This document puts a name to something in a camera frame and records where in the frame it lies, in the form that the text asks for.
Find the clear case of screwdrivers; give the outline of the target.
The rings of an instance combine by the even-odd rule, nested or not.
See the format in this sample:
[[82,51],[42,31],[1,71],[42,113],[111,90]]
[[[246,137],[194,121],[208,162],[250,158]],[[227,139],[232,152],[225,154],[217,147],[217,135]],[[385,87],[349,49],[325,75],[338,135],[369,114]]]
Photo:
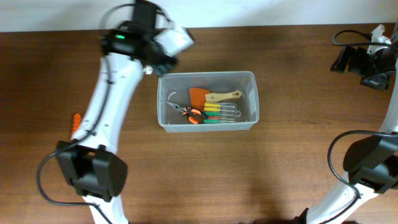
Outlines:
[[242,115],[236,103],[205,103],[204,112],[208,118],[204,123],[234,123]]

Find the clear plastic container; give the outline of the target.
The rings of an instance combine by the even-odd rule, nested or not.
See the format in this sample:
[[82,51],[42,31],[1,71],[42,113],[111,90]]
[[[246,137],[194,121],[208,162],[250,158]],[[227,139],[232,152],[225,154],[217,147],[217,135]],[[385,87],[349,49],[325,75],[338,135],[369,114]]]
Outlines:
[[157,115],[168,133],[237,131],[259,121],[250,71],[172,73],[159,79]]

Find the orange perforated bar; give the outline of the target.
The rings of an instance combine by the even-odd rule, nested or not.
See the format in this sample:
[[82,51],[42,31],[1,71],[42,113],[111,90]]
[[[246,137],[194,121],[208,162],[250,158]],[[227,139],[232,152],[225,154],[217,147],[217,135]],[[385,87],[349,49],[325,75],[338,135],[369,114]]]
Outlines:
[[81,124],[81,115],[79,113],[75,113],[73,115],[72,136],[78,131],[80,124]]

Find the orange-black needle-nose pliers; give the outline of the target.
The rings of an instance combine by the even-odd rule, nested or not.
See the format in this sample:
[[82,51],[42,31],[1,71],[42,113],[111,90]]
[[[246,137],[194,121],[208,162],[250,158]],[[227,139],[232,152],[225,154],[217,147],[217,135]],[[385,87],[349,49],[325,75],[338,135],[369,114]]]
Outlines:
[[209,116],[202,110],[193,108],[191,106],[180,106],[176,103],[167,101],[167,104],[171,106],[174,110],[178,111],[185,118],[189,120],[192,124],[203,124]]

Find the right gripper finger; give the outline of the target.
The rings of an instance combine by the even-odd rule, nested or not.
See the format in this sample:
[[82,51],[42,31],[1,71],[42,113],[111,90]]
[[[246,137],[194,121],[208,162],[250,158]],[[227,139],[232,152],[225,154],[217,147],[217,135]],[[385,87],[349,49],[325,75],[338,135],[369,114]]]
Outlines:
[[345,47],[341,50],[338,58],[330,67],[331,72],[344,73],[345,68],[350,59],[350,47]]
[[360,84],[375,90],[387,90],[389,88],[390,79],[393,72],[379,73],[361,79]]

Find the orange scraper with wooden handle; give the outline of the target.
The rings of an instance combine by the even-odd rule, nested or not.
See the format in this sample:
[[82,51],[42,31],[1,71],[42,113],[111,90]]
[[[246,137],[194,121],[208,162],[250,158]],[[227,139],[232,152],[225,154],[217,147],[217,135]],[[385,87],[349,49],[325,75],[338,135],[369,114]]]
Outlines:
[[243,96],[243,93],[239,90],[229,93],[211,93],[209,90],[203,88],[190,88],[189,94],[192,106],[204,106],[207,102],[214,103],[224,100],[234,100]]

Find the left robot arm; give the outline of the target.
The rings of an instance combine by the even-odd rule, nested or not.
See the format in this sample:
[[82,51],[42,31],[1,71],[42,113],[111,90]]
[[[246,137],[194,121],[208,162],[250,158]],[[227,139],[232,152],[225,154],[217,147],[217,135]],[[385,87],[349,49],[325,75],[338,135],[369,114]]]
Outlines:
[[101,38],[100,71],[88,109],[68,142],[52,153],[68,185],[83,197],[96,223],[127,223],[121,192],[127,164],[118,155],[119,134],[131,98],[147,73],[162,76],[193,44],[189,31],[173,21],[156,28],[165,11],[150,1],[132,4],[132,17]]

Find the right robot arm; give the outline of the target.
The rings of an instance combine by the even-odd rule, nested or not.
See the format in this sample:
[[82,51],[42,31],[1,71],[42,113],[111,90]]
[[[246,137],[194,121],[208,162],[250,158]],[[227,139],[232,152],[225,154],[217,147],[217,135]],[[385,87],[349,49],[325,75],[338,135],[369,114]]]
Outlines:
[[[397,76],[397,31],[384,35],[384,25],[359,35],[360,43],[339,43],[342,48],[330,67],[332,72],[357,73],[360,84],[375,90],[387,90],[391,77]],[[335,144],[343,137],[362,134],[352,143],[343,159],[344,174],[338,175],[331,155]],[[348,217],[362,204],[390,189],[397,189],[397,89],[393,89],[386,117],[379,131],[352,130],[332,140],[327,163],[338,183],[317,205],[306,208],[293,223],[347,223]]]

